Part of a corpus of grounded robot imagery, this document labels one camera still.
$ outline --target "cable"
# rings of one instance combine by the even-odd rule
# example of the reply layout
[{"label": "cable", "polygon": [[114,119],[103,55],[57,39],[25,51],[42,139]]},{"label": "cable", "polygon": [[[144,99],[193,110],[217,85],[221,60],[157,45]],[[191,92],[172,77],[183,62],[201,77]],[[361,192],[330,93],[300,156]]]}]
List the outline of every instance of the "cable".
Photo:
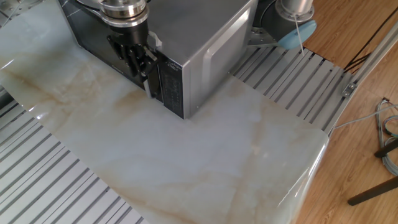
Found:
[{"label": "cable", "polygon": [[297,29],[297,35],[298,35],[298,41],[300,41],[301,52],[303,52],[303,58],[304,58],[304,48],[303,48],[303,42],[301,41],[301,35],[300,35],[300,30],[299,30],[299,24],[297,23],[297,18],[296,18],[296,15],[294,15],[294,21],[295,21],[295,23],[296,23],[296,29]]},{"label": "cable", "polygon": [[11,19],[11,16],[13,16],[15,14],[15,12],[17,11],[17,9],[19,9],[19,6],[24,3],[25,0],[22,0],[17,7],[15,7],[15,9],[13,10],[13,12],[11,13],[11,15],[6,19],[6,21],[4,22],[4,24],[1,27],[4,27],[7,22]]},{"label": "cable", "polygon": [[387,17],[387,19],[384,20],[384,22],[379,26],[379,28],[375,31],[375,33],[371,36],[371,38],[365,43],[365,45],[359,50],[359,52],[351,59],[351,61],[345,66],[344,70],[348,71],[347,68],[350,67],[353,63],[355,63],[356,57],[358,57],[361,52],[370,44],[370,42],[373,40],[373,38],[377,35],[377,33],[383,28],[384,25],[391,19],[391,17],[398,11],[398,7]]},{"label": "cable", "polygon": [[[382,100],[379,105],[377,106],[377,112],[382,112],[384,111],[384,109],[380,110],[381,106],[384,103],[389,103],[392,104],[390,102],[388,102],[387,100]],[[376,115],[376,121],[377,121],[377,128],[379,131],[379,144],[380,144],[380,148],[383,148],[384,146],[386,146],[387,144],[389,144],[392,140],[394,140],[395,138],[389,138],[387,139],[387,141],[384,142],[383,140],[383,128],[381,126],[381,120],[380,120],[380,114],[378,113]],[[398,176],[398,166],[394,164],[394,162],[391,161],[390,157],[388,156],[388,153],[386,154],[386,156],[384,156],[382,158],[383,164],[386,167],[386,169],[391,173],[394,174],[395,176]]]},{"label": "cable", "polygon": [[394,116],[388,117],[388,118],[385,119],[384,122],[383,122],[384,131],[385,131],[387,134],[389,134],[389,135],[391,135],[392,137],[394,137],[394,138],[398,138],[398,134],[392,133],[390,130],[388,130],[388,128],[387,128],[387,123],[390,122],[390,121],[396,121],[396,120],[398,120],[398,116],[397,116],[397,115],[394,115]]},{"label": "cable", "polygon": [[377,115],[377,114],[379,114],[379,113],[381,113],[381,112],[383,112],[383,111],[385,111],[385,110],[388,110],[388,109],[390,109],[390,108],[396,108],[396,107],[398,107],[398,105],[388,106],[388,107],[383,108],[383,109],[381,109],[381,110],[378,110],[378,111],[376,111],[376,112],[374,112],[374,113],[372,113],[372,114],[369,114],[369,115],[367,115],[367,116],[365,116],[365,117],[363,117],[363,118],[358,118],[358,119],[355,119],[355,120],[352,120],[352,121],[348,121],[347,123],[344,123],[344,124],[342,124],[342,125],[336,126],[335,129],[341,128],[341,127],[346,126],[346,125],[348,125],[348,124],[355,123],[355,122],[357,122],[357,121],[362,121],[362,120],[371,118],[372,116]]},{"label": "cable", "polygon": [[79,5],[81,5],[81,6],[85,7],[85,8],[87,8],[87,9],[91,9],[91,10],[94,10],[94,11],[100,11],[100,9],[97,9],[97,8],[95,8],[95,7],[88,6],[88,5],[82,3],[82,2],[80,2],[80,1],[78,1],[78,0],[75,0],[75,2],[78,3]]}]

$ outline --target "white marble surface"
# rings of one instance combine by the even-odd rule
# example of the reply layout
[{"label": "white marble surface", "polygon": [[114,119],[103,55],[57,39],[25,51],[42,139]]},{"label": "white marble surface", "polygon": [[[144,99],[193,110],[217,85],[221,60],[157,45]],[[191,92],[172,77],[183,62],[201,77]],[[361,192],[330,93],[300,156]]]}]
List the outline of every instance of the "white marble surface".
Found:
[{"label": "white marble surface", "polygon": [[182,120],[77,47],[55,0],[0,43],[0,83],[151,224],[296,216],[328,137],[234,77]]}]

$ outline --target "white cable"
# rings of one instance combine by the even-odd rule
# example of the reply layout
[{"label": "white cable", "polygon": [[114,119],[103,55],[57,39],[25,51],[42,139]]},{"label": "white cable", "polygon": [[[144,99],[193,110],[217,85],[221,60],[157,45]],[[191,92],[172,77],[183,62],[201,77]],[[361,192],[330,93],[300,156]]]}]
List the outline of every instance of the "white cable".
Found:
[{"label": "white cable", "polygon": [[374,115],[376,115],[376,114],[379,114],[379,113],[381,113],[381,112],[383,112],[383,111],[385,111],[385,110],[388,110],[388,109],[394,108],[394,107],[398,107],[398,105],[388,106],[388,107],[386,107],[386,108],[383,108],[383,109],[381,109],[381,110],[379,110],[379,111],[374,112],[373,114],[369,114],[369,115],[367,115],[367,116],[365,116],[365,117],[363,117],[363,118],[358,118],[358,119],[355,119],[355,120],[352,120],[352,121],[348,121],[347,123],[344,123],[344,124],[342,124],[342,125],[336,126],[335,129],[338,129],[338,128],[341,128],[341,127],[343,127],[343,126],[346,126],[347,124],[351,124],[351,123],[355,123],[355,122],[357,122],[357,121],[362,121],[362,120],[364,120],[364,119],[371,118],[372,116],[374,116]]},{"label": "white cable", "polygon": [[[380,108],[384,103],[387,103],[387,100],[382,100],[379,105],[377,106],[377,111],[381,111]],[[395,138],[389,138],[387,141],[384,142],[383,140],[383,128],[382,128],[382,121],[380,120],[380,114],[376,115],[376,121],[377,121],[377,128],[379,130],[379,143],[380,143],[380,148],[383,148],[387,144],[389,144],[392,140]],[[394,164],[394,162],[391,161],[390,157],[388,156],[388,153],[386,156],[382,158],[383,164],[386,167],[386,169],[391,173],[394,174],[395,176],[398,176],[398,166]]]},{"label": "white cable", "polygon": [[7,22],[10,20],[11,16],[14,15],[14,13],[19,9],[19,6],[24,2],[25,0],[22,0],[17,7],[15,7],[15,9],[13,10],[13,12],[11,13],[11,15],[6,19],[6,21],[4,22],[4,24],[1,27],[4,27]]},{"label": "white cable", "polygon": [[298,41],[300,41],[301,52],[302,52],[302,55],[303,55],[303,58],[304,58],[304,47],[303,47],[303,42],[301,41],[301,35],[300,35],[300,31],[299,31],[299,24],[297,23],[297,18],[296,18],[296,16],[297,16],[297,15],[294,15],[293,17],[294,17],[294,21],[295,21],[295,23],[296,23]]}]

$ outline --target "metal frame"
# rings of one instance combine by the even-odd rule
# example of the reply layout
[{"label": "metal frame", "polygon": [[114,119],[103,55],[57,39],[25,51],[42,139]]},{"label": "metal frame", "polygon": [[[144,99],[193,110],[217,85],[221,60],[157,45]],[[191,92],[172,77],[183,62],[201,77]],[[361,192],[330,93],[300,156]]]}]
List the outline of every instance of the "metal frame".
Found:
[{"label": "metal frame", "polygon": [[300,48],[248,48],[233,75],[330,134],[349,98],[340,93],[350,73]]},{"label": "metal frame", "polygon": [[0,110],[0,223],[147,223],[12,101]]}]

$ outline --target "black cable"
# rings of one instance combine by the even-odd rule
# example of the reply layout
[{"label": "black cable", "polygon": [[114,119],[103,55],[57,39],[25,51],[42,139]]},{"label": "black cable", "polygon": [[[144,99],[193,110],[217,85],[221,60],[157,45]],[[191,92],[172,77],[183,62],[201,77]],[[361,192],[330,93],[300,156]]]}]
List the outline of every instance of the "black cable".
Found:
[{"label": "black cable", "polygon": [[356,68],[358,65],[361,65],[362,63],[364,63],[366,61],[366,59],[368,59],[370,54],[367,54],[365,57],[361,57],[360,59],[356,60],[355,63],[350,66],[349,68],[347,68],[345,70],[345,72],[349,72],[350,70]]},{"label": "black cable", "polygon": [[91,9],[91,10],[94,10],[94,11],[100,11],[100,9],[97,9],[97,8],[95,8],[95,7],[88,6],[88,5],[82,3],[82,2],[80,2],[80,1],[78,1],[78,0],[75,0],[75,2],[76,2],[77,4],[79,4],[79,5],[81,5],[81,6],[85,7],[85,8],[87,8],[87,9]]},{"label": "black cable", "polygon": [[384,25],[386,25],[386,23],[388,22],[388,20],[391,19],[391,17],[398,11],[398,7],[396,7],[396,9],[390,14],[390,16],[387,17],[386,20],[384,20],[384,22],[379,26],[379,28],[375,31],[375,33],[371,36],[371,38],[366,42],[366,44],[361,48],[361,50],[359,50],[359,52],[353,57],[353,59],[351,59],[351,61],[347,64],[347,66],[344,68],[344,70],[346,70],[348,67],[350,67],[353,63],[355,63],[355,59],[356,57],[358,57],[360,55],[360,53],[366,48],[366,46],[369,45],[369,43],[373,40],[373,38],[376,36],[376,34],[381,30],[381,28],[383,28]]}]

